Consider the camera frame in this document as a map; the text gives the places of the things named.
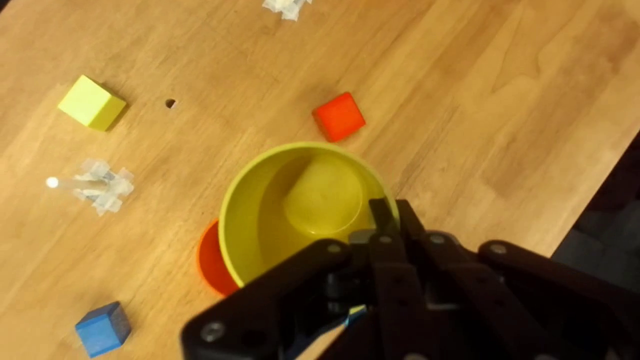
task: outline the toy block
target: toy block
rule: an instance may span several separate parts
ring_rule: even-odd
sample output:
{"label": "toy block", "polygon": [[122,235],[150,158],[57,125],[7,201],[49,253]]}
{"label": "toy block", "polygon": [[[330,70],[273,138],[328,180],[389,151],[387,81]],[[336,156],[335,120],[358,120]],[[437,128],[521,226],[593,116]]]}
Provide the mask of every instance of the toy block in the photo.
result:
{"label": "toy block", "polygon": [[319,106],[314,110],[317,122],[330,143],[340,143],[358,132],[366,122],[350,92]]}
{"label": "toy block", "polygon": [[132,329],[120,302],[97,308],[76,324],[85,350],[93,358],[120,348],[130,330]]}
{"label": "toy block", "polygon": [[97,130],[113,128],[124,106],[127,103],[122,98],[111,95],[87,76],[81,76],[59,104],[64,114]]}

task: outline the blue cube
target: blue cube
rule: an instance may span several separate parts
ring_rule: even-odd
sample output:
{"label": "blue cube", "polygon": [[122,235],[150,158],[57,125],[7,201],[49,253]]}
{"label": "blue cube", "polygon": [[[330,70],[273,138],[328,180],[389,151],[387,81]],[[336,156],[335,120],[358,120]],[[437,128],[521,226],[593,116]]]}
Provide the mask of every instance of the blue cube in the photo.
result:
{"label": "blue cube", "polygon": [[89,356],[100,356],[115,348],[120,348],[132,327],[127,321],[120,302],[106,305],[89,313],[79,324],[76,332],[89,353]]}

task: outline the white crumpled paper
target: white crumpled paper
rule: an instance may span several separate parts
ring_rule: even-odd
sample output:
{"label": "white crumpled paper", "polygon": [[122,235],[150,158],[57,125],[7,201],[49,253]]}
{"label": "white crumpled paper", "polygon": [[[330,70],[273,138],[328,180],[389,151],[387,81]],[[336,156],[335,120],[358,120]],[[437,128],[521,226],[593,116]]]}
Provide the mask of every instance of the white crumpled paper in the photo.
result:
{"label": "white crumpled paper", "polygon": [[285,21],[298,23],[298,14],[304,2],[313,2],[313,0],[264,0],[263,6],[282,14]]}

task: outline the wood grain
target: wood grain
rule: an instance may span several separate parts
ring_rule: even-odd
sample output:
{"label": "wood grain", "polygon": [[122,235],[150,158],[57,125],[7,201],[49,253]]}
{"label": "wood grain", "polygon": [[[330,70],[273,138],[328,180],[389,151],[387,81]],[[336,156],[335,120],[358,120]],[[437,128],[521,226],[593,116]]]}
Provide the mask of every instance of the wood grain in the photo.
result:
{"label": "wood grain", "polygon": [[[0,356],[85,358],[74,324],[122,300],[135,332],[104,358],[178,358],[218,300],[195,248],[227,186],[276,145],[323,143],[310,110],[345,90],[368,126],[343,147],[424,225],[552,255],[640,128],[638,41],[634,0],[319,0],[297,25],[260,0],[13,0]],[[81,75],[130,103],[113,132],[57,110]],[[87,158],[136,177],[120,215],[45,189]]]}

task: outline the dark floor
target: dark floor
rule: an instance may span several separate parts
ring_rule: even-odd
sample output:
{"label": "dark floor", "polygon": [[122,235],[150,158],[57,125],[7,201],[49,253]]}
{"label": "dark floor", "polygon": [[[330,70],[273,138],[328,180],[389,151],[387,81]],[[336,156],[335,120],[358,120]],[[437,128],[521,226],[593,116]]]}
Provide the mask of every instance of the dark floor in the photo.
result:
{"label": "dark floor", "polygon": [[552,261],[640,295],[640,136]]}

